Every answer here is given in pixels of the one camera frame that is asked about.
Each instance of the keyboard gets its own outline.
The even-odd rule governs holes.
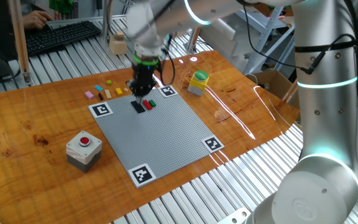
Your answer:
[[[64,27],[26,35],[27,54],[34,56],[53,47],[69,44],[97,34],[101,30],[90,21],[77,22]]]

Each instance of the red button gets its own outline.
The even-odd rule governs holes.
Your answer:
[[[83,146],[83,147],[89,146],[90,142],[91,142],[90,139],[87,138],[87,137],[82,137],[80,139],[80,145]]]
[[[153,107],[152,105],[150,105],[150,103],[147,101],[147,100],[144,100],[143,101],[143,105],[148,109],[148,110],[151,110]]]

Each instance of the red lego brick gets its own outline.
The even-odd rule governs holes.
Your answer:
[[[148,109],[148,110],[151,110],[153,107],[152,105],[150,105],[150,103],[147,101],[147,100],[144,100],[143,101],[143,105]]]

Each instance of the emergency stop button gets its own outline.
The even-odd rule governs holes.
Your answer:
[[[82,137],[80,139],[80,146],[82,146],[82,147],[89,146],[90,143],[91,143],[91,140],[87,137]]]

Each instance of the wooden table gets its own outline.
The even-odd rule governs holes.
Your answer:
[[[212,132],[222,151],[136,189],[87,109],[84,92],[123,89],[127,68],[0,93],[0,221],[107,223],[285,132],[299,111],[255,86],[217,52],[175,60],[173,86]],[[206,93],[187,92],[194,71],[210,75]],[[164,78],[172,68],[167,63]],[[112,86],[106,86],[112,80]],[[85,130],[103,141],[88,173],[67,163],[65,144]]]

